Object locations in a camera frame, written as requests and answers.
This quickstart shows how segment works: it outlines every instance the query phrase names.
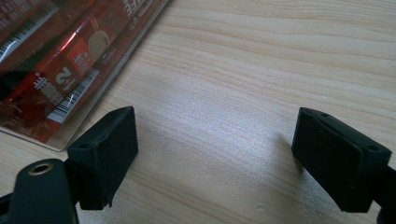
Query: red package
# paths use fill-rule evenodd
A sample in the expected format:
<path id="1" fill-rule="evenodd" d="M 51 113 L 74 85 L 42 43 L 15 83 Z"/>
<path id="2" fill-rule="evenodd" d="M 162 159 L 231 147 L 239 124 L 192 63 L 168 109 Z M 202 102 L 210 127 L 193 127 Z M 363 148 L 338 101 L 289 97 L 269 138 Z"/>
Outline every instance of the red package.
<path id="1" fill-rule="evenodd" d="M 1 104 L 2 117 L 15 120 L 15 126 L 23 128 L 44 120 L 99 60 L 142 2 L 98 0 L 37 64 L 37 72 L 29 73 Z"/>
<path id="2" fill-rule="evenodd" d="M 28 19 L 44 0 L 2 0 L 0 2 L 0 43 Z"/>
<path id="3" fill-rule="evenodd" d="M 0 45 L 0 71 L 11 71 L 66 31 L 94 0 L 46 1 Z"/>
<path id="4" fill-rule="evenodd" d="M 44 122 L 40 122 L 29 132 L 30 136 L 46 143 L 70 118 L 78 108 L 102 85 L 114 65 L 124 56 L 128 47 L 143 33 L 146 24 L 156 10 L 160 8 L 159 0 L 147 0 L 137 15 L 121 33 L 113 45 L 106 51 L 105 57 L 98 61 L 82 82 L 53 110 Z"/>

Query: wooden table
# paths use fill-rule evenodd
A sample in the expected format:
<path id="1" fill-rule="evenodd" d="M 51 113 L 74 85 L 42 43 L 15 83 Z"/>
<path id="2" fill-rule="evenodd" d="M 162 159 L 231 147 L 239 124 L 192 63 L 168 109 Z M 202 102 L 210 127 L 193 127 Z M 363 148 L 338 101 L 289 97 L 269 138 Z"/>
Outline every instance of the wooden table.
<path id="1" fill-rule="evenodd" d="M 127 105 L 140 152 L 81 223 L 375 223 L 293 159 L 298 109 L 396 150 L 396 3 L 175 0 L 79 129 Z M 0 196 L 54 152 L 0 133 Z M 390 166 L 396 167 L 392 157 Z"/>

